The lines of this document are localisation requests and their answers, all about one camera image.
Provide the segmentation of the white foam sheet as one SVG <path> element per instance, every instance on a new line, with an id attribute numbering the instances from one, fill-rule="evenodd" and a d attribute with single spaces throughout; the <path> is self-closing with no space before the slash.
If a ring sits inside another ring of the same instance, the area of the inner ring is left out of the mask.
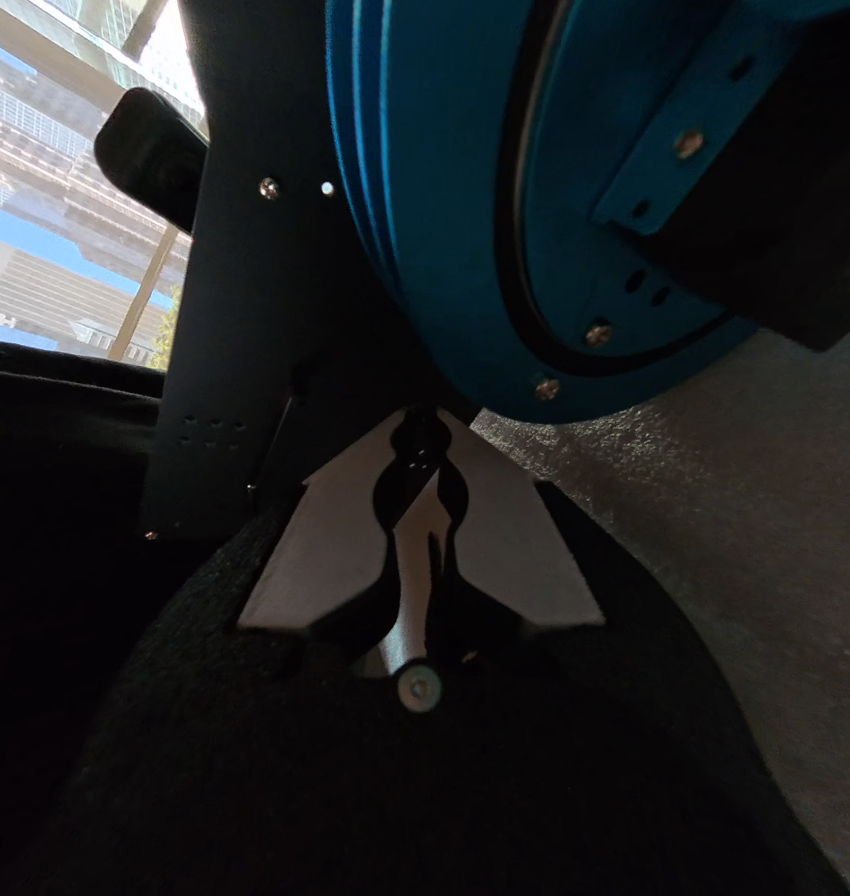
<path id="1" fill-rule="evenodd" d="M 850 885 L 850 334 L 770 332 L 599 420 L 474 429 L 657 579 L 728 679 L 783 795 Z"/>

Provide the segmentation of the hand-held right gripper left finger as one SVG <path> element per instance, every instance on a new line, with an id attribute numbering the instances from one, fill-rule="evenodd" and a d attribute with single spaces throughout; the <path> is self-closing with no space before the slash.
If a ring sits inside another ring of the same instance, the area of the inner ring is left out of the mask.
<path id="1" fill-rule="evenodd" d="M 391 438 L 405 415 L 395 411 L 307 477 L 238 629 L 311 631 L 375 584 L 387 535 L 374 510 L 374 488 L 396 457 Z"/>

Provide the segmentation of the large glass window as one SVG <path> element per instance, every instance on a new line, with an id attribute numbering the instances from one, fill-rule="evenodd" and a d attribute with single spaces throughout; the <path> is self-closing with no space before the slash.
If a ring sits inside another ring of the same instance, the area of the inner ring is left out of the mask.
<path id="1" fill-rule="evenodd" d="M 0 342 L 166 368 L 192 239 L 93 149 L 136 87 L 206 133 L 178 2 L 0 1 Z"/>

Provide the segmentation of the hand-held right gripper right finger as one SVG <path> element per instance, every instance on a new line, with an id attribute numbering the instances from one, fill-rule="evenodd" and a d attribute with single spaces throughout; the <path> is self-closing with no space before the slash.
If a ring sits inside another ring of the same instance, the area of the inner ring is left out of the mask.
<path id="1" fill-rule="evenodd" d="M 442 409 L 426 415 L 425 437 L 425 628 L 603 625 L 535 477 Z"/>

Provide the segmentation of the person's black clothing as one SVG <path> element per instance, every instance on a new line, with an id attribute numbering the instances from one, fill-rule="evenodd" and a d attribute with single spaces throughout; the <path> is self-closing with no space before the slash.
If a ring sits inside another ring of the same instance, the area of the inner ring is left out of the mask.
<path id="1" fill-rule="evenodd" d="M 134 644 L 226 542 L 139 532 L 163 386 L 0 343 L 0 892 Z"/>

